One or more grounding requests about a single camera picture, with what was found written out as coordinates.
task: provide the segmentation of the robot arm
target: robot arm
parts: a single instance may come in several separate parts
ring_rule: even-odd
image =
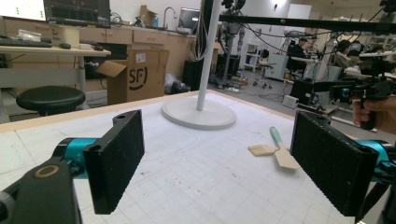
[[[0,223],[81,223],[75,177],[88,177],[95,214],[110,214],[143,155],[140,110],[116,116],[101,138],[66,138],[47,161],[0,191]]]

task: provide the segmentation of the wooden spatula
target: wooden spatula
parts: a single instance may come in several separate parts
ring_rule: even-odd
[[[271,127],[270,133],[279,147],[279,150],[275,152],[276,160],[279,163],[279,166],[293,170],[300,168],[298,162],[286,150],[285,145],[283,145],[282,139],[280,138],[280,134],[277,129],[275,127]]]

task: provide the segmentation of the box flap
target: box flap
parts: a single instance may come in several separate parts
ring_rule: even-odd
[[[116,77],[127,67],[126,64],[126,60],[105,61],[96,69],[96,72],[108,77]]]

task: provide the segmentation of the white wall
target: white wall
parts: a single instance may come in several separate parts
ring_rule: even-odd
[[[162,26],[163,13],[167,7],[172,7],[178,16],[182,7],[200,9],[201,0],[110,0],[111,11],[120,14],[125,21],[135,21],[142,5],[147,5],[148,10],[158,13],[159,24]],[[166,23],[170,29],[175,29],[178,25],[178,19],[173,18],[172,10],[168,10],[166,13]]]

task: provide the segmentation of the round white base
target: round white base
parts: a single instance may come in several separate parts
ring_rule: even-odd
[[[170,121],[193,129],[221,130],[236,123],[236,114],[229,107],[205,100],[203,111],[198,111],[198,99],[183,98],[163,104],[163,116]]]

